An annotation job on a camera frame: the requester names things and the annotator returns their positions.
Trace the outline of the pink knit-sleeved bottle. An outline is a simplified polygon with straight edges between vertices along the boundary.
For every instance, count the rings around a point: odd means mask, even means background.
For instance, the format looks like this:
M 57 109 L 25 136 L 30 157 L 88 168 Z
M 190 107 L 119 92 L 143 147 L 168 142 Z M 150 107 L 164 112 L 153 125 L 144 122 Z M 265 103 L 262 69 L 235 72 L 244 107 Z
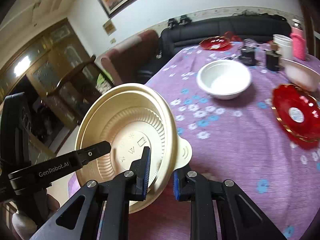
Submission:
M 306 59 L 306 41 L 301 22 L 293 19 L 290 37 L 292 39 L 292 48 L 294 57 L 305 61 Z

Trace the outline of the small white foam bowl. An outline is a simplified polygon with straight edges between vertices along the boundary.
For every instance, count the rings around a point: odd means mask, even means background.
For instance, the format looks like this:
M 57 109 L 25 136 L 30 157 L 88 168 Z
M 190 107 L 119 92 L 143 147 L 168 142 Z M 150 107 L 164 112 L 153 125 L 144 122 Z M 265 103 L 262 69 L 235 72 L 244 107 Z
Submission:
M 249 69 L 234 60 L 217 60 L 203 66 L 197 73 L 198 87 L 220 100 L 231 100 L 244 92 L 252 82 Z

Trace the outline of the cream plastic bowl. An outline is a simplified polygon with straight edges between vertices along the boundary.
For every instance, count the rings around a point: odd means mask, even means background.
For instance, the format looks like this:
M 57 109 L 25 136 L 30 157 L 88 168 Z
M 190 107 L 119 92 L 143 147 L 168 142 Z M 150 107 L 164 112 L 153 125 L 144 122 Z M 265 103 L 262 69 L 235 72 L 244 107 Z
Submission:
M 151 150 L 148 194 L 143 202 L 131 201 L 129 212 L 152 204 L 165 189 L 171 174 L 189 163 L 190 143 L 178 135 L 175 118 L 163 97 L 136 83 L 112 88 L 86 113 L 75 142 L 79 150 L 101 141 L 111 144 L 111 152 L 76 172 L 83 186 L 89 180 L 112 180 L 140 159 L 143 148 Z

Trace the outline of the black leather sofa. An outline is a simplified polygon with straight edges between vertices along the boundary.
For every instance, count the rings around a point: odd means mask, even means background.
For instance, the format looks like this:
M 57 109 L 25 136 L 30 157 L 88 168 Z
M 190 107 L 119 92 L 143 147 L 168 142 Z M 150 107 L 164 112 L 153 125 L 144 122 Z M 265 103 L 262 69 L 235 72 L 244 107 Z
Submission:
M 138 83 L 149 81 L 173 56 L 184 48 L 198 45 L 201 41 L 214 37 L 225 36 L 231 41 L 253 39 L 258 43 L 272 40 L 274 34 L 289 36 L 291 27 L 287 19 L 280 15 L 240 14 L 229 17 L 210 18 L 202 21 L 178 25 L 169 22 L 157 42 L 155 56 L 136 71 Z

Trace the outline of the large white foam bowl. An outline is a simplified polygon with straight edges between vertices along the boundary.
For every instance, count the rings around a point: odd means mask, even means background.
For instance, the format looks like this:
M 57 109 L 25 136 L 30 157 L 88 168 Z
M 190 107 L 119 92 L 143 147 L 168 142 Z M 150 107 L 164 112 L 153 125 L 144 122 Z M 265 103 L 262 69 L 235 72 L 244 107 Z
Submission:
M 288 59 L 281 59 L 280 65 L 284 68 L 287 79 L 309 92 L 315 92 L 319 86 L 319 74 L 311 68 Z

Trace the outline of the yellow wall notice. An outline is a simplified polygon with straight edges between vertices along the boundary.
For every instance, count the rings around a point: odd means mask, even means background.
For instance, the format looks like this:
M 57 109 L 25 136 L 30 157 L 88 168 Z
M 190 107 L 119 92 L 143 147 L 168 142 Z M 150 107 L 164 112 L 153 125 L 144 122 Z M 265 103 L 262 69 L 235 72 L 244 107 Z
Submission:
M 107 33 L 108 36 L 113 34 L 116 31 L 116 27 L 114 26 L 111 20 L 108 20 L 103 24 L 103 29 Z

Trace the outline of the white plastic jar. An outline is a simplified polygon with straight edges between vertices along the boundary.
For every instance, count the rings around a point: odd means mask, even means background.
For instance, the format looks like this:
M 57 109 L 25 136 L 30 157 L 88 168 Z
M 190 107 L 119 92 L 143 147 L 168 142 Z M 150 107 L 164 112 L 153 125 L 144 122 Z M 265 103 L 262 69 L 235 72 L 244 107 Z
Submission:
M 280 34 L 274 34 L 273 41 L 278 45 L 277 53 L 280 54 L 282 58 L 293 60 L 292 38 Z

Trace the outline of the far red glass plate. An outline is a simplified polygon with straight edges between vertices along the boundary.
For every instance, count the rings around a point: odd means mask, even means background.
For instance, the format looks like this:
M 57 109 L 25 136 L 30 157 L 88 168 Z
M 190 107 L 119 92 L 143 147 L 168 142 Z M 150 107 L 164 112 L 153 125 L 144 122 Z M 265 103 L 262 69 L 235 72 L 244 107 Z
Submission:
M 224 36 L 207 38 L 200 42 L 199 46 L 204 50 L 227 51 L 232 48 L 230 39 Z

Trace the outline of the wooden cabinet with glass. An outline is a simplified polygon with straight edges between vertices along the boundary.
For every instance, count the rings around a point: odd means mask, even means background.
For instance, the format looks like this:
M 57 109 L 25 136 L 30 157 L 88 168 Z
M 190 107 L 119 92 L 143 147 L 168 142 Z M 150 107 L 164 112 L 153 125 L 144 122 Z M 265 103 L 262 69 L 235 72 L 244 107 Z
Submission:
M 27 42 L 1 69 L 1 99 L 20 92 L 27 96 L 34 147 L 57 154 L 78 126 L 65 104 L 46 93 L 89 59 L 71 24 L 63 19 Z

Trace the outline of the dark wooden chair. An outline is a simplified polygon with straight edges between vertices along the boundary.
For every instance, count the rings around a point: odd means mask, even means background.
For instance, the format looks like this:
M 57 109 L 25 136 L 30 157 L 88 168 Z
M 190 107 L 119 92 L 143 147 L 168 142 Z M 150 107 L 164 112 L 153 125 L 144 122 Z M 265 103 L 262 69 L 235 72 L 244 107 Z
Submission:
M 67 72 L 57 85 L 46 93 L 48 98 L 58 98 L 81 124 L 90 107 L 100 96 L 115 87 L 114 82 L 96 63 L 92 55 Z

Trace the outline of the red glass plate with sticker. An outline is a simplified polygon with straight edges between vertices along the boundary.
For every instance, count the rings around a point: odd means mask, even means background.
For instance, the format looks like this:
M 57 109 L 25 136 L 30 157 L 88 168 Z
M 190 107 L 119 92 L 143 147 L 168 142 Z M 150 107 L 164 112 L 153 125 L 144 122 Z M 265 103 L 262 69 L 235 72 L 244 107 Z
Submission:
M 319 105 L 308 92 L 281 84 L 272 91 L 272 110 L 292 142 L 306 150 L 319 146 Z

